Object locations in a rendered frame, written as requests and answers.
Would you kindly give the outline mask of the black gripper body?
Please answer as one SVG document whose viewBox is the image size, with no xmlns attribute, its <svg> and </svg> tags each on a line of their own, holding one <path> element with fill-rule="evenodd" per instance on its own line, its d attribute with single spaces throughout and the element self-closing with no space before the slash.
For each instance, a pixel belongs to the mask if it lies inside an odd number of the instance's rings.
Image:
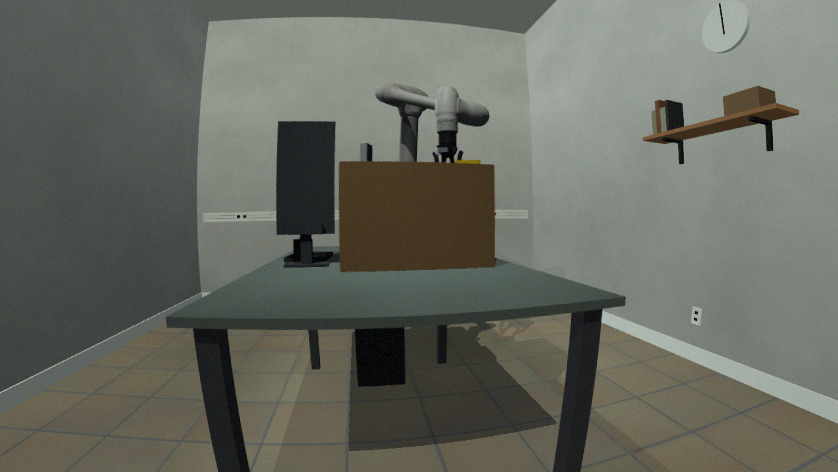
<svg viewBox="0 0 838 472">
<path fill-rule="evenodd" d="M 456 133 L 453 133 L 453 132 L 439 133 L 439 144 L 441 144 L 441 143 L 443 143 L 443 144 L 444 143 L 453 144 L 453 148 L 450 148 L 450 149 L 451 149 L 451 152 L 452 152 L 452 157 L 454 157 L 454 155 L 456 154 L 456 151 L 458 149 L 457 148 L 457 142 L 456 142 Z M 449 158 L 449 153 L 445 152 L 445 158 L 447 158 L 447 157 Z"/>
</svg>

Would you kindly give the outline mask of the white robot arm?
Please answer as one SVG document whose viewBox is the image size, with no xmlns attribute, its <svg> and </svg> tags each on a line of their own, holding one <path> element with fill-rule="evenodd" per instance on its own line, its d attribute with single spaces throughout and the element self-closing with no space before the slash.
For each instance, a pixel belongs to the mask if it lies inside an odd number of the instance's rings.
<svg viewBox="0 0 838 472">
<path fill-rule="evenodd" d="M 441 87 L 434 99 L 412 86 L 381 84 L 376 88 L 375 96 L 381 102 L 397 107 L 401 116 L 399 161 L 417 162 L 418 118 L 426 109 L 435 110 L 438 134 L 457 134 L 458 122 L 478 127 L 489 120 L 486 107 L 462 100 L 454 87 Z"/>
</svg>

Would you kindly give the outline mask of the brown wooden chest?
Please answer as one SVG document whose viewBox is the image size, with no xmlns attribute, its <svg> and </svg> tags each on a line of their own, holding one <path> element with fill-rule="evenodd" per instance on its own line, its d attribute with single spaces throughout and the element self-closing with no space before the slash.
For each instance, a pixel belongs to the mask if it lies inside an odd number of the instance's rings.
<svg viewBox="0 0 838 472">
<path fill-rule="evenodd" d="M 495 267 L 494 165 L 339 161 L 340 272 Z"/>
</svg>

